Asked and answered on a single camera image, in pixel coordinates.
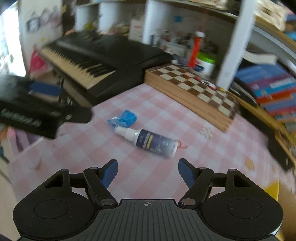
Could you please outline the dark blue spray bottle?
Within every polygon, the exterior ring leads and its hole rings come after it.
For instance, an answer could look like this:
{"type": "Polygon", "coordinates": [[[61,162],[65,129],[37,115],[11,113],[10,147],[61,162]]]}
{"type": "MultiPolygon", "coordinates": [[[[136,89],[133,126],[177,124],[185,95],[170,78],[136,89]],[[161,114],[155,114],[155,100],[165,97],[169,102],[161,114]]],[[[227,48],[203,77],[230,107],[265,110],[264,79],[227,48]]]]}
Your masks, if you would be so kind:
{"type": "Polygon", "coordinates": [[[179,146],[177,140],[145,129],[135,130],[117,126],[115,127],[115,133],[133,142],[135,146],[165,158],[173,158],[179,146]]]}

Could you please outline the black electronic keyboard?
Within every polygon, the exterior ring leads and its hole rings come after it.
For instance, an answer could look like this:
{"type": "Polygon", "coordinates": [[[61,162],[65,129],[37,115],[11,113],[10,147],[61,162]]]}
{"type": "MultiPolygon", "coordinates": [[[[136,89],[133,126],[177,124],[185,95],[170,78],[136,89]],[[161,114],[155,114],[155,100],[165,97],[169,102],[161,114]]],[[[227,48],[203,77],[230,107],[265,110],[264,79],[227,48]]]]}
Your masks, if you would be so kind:
{"type": "Polygon", "coordinates": [[[147,69],[172,59],[157,47],[89,31],[60,37],[39,53],[60,79],[61,100],[89,108],[141,85],[147,69]]]}

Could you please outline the pink checkered tablecloth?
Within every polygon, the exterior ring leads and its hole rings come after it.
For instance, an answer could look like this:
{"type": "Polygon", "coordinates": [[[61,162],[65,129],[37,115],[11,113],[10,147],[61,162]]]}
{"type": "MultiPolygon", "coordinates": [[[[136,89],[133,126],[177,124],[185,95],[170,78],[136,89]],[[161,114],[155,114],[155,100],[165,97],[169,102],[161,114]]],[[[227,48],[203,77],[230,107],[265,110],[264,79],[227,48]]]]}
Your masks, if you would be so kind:
{"type": "Polygon", "coordinates": [[[65,123],[54,140],[41,138],[24,149],[10,164],[10,181],[21,200],[60,169],[81,173],[118,161],[118,174],[109,187],[117,198],[174,198],[187,190],[178,174],[178,161],[225,173],[238,169],[266,188],[275,181],[295,191],[292,172],[285,172],[271,156],[267,137],[237,115],[227,132],[148,85],[141,85],[93,108],[87,124],[65,123]],[[177,140],[181,147],[172,158],[157,153],[151,137],[137,143],[117,134],[108,123],[124,110],[137,115],[136,130],[144,129],[177,140]]]}

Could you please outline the yellow cardboard box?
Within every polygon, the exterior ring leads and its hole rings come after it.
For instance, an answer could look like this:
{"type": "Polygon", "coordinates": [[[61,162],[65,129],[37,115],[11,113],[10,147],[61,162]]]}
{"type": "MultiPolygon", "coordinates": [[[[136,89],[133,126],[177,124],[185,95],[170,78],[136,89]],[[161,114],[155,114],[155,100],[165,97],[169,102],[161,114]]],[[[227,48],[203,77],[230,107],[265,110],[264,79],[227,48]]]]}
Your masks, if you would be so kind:
{"type": "Polygon", "coordinates": [[[264,188],[264,191],[268,193],[273,199],[278,201],[279,191],[280,191],[280,182],[279,180],[274,181],[268,187],[264,188]]]}

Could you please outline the wooden chess board box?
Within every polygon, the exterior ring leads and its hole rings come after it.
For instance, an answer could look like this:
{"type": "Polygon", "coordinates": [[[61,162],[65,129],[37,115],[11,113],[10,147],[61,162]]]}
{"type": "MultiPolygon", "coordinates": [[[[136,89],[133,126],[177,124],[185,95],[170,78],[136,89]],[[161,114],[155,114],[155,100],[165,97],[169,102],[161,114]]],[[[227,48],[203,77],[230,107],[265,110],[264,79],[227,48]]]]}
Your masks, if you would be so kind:
{"type": "Polygon", "coordinates": [[[237,113],[237,101],[211,82],[173,64],[145,71],[144,82],[226,132],[237,113]]]}

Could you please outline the white tub green lid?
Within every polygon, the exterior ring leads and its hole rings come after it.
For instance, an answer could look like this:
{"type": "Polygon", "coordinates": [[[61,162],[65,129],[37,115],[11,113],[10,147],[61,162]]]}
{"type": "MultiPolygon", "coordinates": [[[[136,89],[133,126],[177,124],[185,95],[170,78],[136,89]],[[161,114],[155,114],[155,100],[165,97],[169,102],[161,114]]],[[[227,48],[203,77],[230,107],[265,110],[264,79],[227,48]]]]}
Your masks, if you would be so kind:
{"type": "Polygon", "coordinates": [[[209,79],[216,65],[216,60],[217,60],[216,55],[199,52],[196,57],[193,71],[197,75],[203,78],[209,79]]]}

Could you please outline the row of leaning books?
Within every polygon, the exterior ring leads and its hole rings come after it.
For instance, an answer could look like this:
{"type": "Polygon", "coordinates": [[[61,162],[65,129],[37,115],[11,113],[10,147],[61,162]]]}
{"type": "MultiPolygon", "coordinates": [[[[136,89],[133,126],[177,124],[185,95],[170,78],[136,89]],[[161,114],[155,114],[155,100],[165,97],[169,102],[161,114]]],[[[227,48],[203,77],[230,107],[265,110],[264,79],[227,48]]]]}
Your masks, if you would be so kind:
{"type": "Polygon", "coordinates": [[[229,90],[295,134],[295,76],[280,64],[239,69],[229,90]]]}

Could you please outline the red tassel ornament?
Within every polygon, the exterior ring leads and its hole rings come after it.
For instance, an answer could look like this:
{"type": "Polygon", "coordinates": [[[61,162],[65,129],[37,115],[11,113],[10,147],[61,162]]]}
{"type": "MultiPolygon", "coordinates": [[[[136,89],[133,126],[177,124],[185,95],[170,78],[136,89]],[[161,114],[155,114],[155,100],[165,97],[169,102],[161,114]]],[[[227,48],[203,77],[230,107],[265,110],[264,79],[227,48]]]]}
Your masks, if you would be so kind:
{"type": "Polygon", "coordinates": [[[197,55],[199,53],[199,50],[200,50],[200,47],[201,47],[201,42],[202,42],[204,37],[205,37],[204,32],[197,31],[195,33],[195,37],[193,38],[194,45],[193,45],[193,48],[192,48],[191,56],[190,56],[189,61],[188,61],[188,67],[189,68],[194,68],[194,66],[195,66],[196,57],[197,57],[197,55]]]}

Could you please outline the white bookshelf frame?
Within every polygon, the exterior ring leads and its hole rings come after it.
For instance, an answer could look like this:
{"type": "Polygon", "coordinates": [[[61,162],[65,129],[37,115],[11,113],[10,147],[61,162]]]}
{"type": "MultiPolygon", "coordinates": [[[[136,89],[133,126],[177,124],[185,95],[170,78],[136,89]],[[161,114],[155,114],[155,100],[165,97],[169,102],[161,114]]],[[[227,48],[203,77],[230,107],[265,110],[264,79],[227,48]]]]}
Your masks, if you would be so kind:
{"type": "Polygon", "coordinates": [[[219,46],[216,84],[227,90],[234,79],[248,44],[275,54],[279,61],[295,70],[295,42],[286,34],[254,14],[256,1],[242,1],[239,15],[202,7],[190,1],[91,1],[75,8],[75,29],[95,23],[98,30],[128,22],[144,9],[141,41],[149,44],[151,35],[197,30],[209,34],[219,46]]]}

